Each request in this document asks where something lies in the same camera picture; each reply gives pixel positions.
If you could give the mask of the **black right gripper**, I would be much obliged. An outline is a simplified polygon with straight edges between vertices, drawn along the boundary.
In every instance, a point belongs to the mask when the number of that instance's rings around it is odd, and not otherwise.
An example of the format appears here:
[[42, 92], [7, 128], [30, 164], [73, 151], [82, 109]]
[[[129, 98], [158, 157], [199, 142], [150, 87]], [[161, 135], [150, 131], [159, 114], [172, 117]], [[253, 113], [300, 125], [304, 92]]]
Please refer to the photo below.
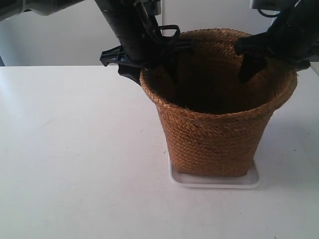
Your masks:
[[319, 28], [293, 26], [270, 27], [266, 32], [239, 38], [234, 44], [236, 55], [243, 55], [238, 79], [250, 81], [273, 58], [305, 70], [319, 57]]

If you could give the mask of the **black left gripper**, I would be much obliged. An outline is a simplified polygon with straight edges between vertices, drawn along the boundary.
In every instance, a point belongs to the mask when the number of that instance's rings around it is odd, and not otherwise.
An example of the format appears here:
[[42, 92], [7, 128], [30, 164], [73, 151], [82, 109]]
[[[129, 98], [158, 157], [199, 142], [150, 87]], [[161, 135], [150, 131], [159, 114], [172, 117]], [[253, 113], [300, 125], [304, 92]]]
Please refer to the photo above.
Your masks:
[[117, 64], [118, 74], [139, 86], [141, 68], [163, 66], [175, 86], [182, 86], [192, 73], [192, 40], [180, 38], [169, 45], [156, 43], [126, 48], [123, 45], [103, 51], [100, 61], [104, 66]]

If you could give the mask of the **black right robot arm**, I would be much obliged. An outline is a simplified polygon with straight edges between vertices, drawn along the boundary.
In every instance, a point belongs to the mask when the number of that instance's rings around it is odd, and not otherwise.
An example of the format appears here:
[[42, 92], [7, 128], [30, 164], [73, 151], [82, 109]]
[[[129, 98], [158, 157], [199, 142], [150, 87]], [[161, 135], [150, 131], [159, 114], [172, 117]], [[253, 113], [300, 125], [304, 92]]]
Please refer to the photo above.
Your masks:
[[234, 51], [243, 56], [238, 73], [241, 82], [264, 70], [268, 58], [297, 71], [309, 68], [319, 60], [319, 2], [292, 1], [279, 10], [267, 31], [238, 38]]

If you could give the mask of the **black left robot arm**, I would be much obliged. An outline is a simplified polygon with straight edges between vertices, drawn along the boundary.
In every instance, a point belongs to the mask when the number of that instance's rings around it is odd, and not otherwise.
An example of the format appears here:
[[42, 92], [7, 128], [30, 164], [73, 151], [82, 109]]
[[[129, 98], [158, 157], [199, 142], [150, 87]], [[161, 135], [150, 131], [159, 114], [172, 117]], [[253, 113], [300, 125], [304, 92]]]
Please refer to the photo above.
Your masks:
[[192, 52], [192, 41], [180, 37], [177, 25], [159, 25], [156, 0], [98, 0], [100, 11], [120, 46], [101, 53], [104, 66], [118, 65], [119, 75], [140, 83], [142, 70], [157, 66], [177, 79], [178, 55]]

